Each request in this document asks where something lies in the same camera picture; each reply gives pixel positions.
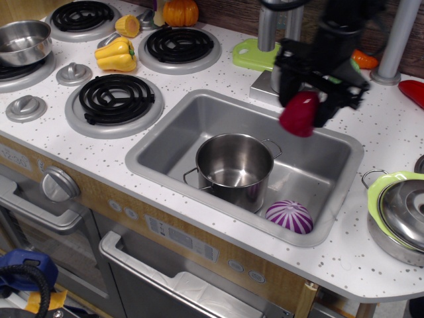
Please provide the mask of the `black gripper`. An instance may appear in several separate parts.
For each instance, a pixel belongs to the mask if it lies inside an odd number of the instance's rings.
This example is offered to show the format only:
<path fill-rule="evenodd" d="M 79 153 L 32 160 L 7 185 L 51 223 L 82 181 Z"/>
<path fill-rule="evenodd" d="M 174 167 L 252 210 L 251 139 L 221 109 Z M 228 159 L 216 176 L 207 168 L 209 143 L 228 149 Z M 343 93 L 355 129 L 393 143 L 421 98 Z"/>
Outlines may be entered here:
<path fill-rule="evenodd" d="M 360 30 L 319 28 L 311 44 L 281 40 L 275 65 L 281 70 L 279 101 L 282 107 L 298 93 L 302 83 L 307 83 L 327 94 L 315 114 L 315 128 L 324 127 L 343 107 L 357 109 L 362 95 L 370 89 L 368 82 L 350 64 L 360 35 Z M 328 76 L 340 79 L 341 83 L 330 82 Z"/>

